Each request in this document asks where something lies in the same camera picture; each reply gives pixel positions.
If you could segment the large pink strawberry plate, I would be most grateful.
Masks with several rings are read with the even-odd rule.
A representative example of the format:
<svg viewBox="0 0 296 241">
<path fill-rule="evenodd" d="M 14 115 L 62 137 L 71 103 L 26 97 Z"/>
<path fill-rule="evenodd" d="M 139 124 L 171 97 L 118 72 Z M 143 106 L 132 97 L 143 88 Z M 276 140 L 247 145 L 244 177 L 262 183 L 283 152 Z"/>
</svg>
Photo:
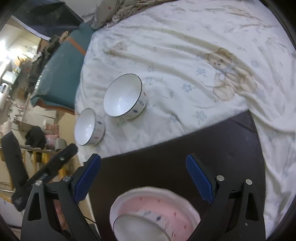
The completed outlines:
<svg viewBox="0 0 296 241">
<path fill-rule="evenodd" d="M 142 187 L 129 190 L 116 198 L 109 220 L 113 223 L 121 214 L 150 210 L 167 216 L 175 231 L 173 240 L 188 240 L 201 221 L 199 213 L 185 198 L 167 189 Z"/>
</svg>

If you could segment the small white fish bowl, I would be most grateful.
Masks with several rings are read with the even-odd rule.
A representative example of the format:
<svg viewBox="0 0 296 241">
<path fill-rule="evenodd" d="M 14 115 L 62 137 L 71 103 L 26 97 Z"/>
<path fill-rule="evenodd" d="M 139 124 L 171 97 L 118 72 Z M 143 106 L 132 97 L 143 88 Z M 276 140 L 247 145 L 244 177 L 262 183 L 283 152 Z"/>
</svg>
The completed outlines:
<svg viewBox="0 0 296 241">
<path fill-rule="evenodd" d="M 74 127 L 74 138 L 79 146 L 98 144 L 105 133 L 104 121 L 91 108 L 84 109 Z"/>
</svg>

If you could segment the large white fish bowl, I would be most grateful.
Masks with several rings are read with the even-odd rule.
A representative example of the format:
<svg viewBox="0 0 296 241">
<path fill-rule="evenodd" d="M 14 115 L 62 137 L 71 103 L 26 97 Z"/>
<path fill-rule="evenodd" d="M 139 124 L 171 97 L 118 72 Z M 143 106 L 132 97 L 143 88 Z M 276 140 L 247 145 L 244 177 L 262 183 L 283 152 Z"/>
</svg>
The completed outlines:
<svg viewBox="0 0 296 241">
<path fill-rule="evenodd" d="M 127 73 L 109 85 L 104 95 L 103 109 L 111 118 L 130 120 L 144 110 L 147 101 L 141 79 L 136 74 Z"/>
</svg>

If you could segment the black garment on rack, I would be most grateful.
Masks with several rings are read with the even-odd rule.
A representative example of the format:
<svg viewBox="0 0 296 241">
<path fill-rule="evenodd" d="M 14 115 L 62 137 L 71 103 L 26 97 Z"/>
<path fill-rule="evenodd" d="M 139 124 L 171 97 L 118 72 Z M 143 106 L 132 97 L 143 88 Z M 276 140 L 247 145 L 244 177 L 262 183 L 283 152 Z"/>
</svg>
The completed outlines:
<svg viewBox="0 0 296 241">
<path fill-rule="evenodd" d="M 32 148 L 44 149 L 46 146 L 45 134 L 39 126 L 34 126 L 25 135 L 25 145 Z"/>
</svg>

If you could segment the dark brown leather mat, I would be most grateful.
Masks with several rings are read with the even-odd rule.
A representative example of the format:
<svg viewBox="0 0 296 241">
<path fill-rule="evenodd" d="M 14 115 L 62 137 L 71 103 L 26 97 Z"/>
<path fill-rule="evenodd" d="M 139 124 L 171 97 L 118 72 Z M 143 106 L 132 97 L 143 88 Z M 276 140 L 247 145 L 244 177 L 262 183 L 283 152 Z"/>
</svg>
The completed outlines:
<svg viewBox="0 0 296 241">
<path fill-rule="evenodd" d="M 214 178 L 214 200 L 204 201 L 186 168 L 195 154 Z M 152 147 L 103 158 L 90 190 L 98 232 L 115 240 L 110 209 L 119 195 L 145 186 L 170 190 L 201 216 L 189 240 L 265 240 L 265 170 L 250 111 Z"/>
</svg>

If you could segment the teal mattress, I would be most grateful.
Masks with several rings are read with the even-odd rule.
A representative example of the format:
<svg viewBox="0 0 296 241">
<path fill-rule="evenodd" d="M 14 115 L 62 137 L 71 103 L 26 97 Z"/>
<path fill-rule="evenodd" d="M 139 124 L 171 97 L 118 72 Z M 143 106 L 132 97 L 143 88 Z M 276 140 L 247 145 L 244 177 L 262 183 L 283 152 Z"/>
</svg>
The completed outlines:
<svg viewBox="0 0 296 241">
<path fill-rule="evenodd" d="M 80 73 L 94 31 L 81 23 L 46 63 L 31 97 L 31 105 L 74 113 Z"/>
</svg>

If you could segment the white appliance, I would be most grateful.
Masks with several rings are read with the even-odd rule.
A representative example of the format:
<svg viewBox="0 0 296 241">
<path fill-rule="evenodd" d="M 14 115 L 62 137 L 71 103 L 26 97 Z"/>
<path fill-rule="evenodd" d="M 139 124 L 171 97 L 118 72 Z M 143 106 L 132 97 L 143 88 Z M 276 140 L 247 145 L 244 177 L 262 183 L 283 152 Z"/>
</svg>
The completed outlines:
<svg viewBox="0 0 296 241">
<path fill-rule="evenodd" d="M 6 83 L 1 84 L 1 92 L 0 92 L 0 109 L 1 110 L 4 109 L 4 106 L 6 104 L 6 101 L 8 100 L 10 91 L 11 91 L 10 85 Z"/>
</svg>

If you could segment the white bear print bedsheet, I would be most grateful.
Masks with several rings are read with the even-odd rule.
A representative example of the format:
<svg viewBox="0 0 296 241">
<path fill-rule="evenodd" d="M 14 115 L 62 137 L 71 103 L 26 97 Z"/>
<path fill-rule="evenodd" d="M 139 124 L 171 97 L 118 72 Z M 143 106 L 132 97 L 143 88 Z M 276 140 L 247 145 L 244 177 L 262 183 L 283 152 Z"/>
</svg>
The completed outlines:
<svg viewBox="0 0 296 241">
<path fill-rule="evenodd" d="M 138 75 L 148 96 L 132 120 L 110 118 L 111 82 Z M 271 235 L 295 197 L 295 49 L 260 1 L 172 1 L 148 8 L 91 37 L 75 109 L 105 121 L 103 139 L 80 147 L 123 154 L 186 135 L 249 110 L 266 170 L 264 221 Z"/>
</svg>

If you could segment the beige floral quilt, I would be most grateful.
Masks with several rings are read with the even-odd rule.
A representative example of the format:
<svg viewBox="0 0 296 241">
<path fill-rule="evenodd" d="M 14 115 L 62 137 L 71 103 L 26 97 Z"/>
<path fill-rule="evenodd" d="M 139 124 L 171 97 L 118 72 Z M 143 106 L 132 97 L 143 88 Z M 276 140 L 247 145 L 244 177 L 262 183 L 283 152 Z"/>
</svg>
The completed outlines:
<svg viewBox="0 0 296 241">
<path fill-rule="evenodd" d="M 121 0 L 101 1 L 90 13 L 82 16 L 82 20 L 93 30 L 103 26 L 108 28 L 116 25 L 121 20 L 129 18 L 145 9 L 157 6 L 167 0 Z"/>
</svg>

